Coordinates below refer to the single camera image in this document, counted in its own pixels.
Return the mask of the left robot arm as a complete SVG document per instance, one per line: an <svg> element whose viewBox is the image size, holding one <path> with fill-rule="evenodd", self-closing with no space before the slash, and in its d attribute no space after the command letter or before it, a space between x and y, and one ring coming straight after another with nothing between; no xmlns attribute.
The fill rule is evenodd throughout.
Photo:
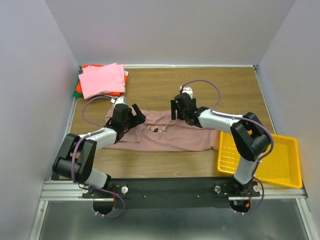
<svg viewBox="0 0 320 240"><path fill-rule="evenodd" d="M96 152L118 143L124 135L146 121L137 104L116 104L111 118L99 130L87 134L65 136L52 165L56 175L73 182L110 191L112 177L93 167Z"/></svg>

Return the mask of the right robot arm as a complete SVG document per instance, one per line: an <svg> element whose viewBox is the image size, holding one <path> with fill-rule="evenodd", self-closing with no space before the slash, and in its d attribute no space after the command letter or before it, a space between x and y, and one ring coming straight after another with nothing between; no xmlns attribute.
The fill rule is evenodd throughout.
<svg viewBox="0 0 320 240"><path fill-rule="evenodd" d="M271 153L274 146L272 135L258 117L252 112L231 115L208 107L197 107L196 100L186 92L178 94L170 104L173 120L184 120L190 126L216 129L232 135L240 158L227 189L235 195L245 192L254 179L260 161Z"/></svg>

